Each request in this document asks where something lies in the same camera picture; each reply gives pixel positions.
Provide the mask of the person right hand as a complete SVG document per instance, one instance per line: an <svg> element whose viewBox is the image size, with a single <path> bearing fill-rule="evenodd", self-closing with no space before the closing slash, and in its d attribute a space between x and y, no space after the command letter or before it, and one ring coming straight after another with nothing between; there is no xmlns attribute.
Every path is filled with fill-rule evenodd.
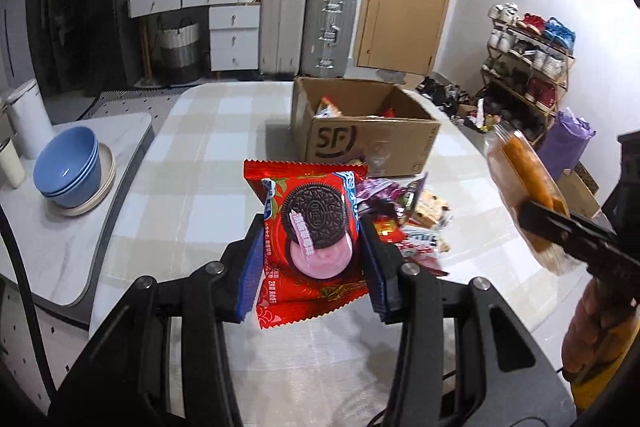
<svg viewBox="0 0 640 427"><path fill-rule="evenodd" d="M637 306L592 279L577 303L565 334L562 374L570 383L581 383L597 369L626 355L639 327Z"/></svg>

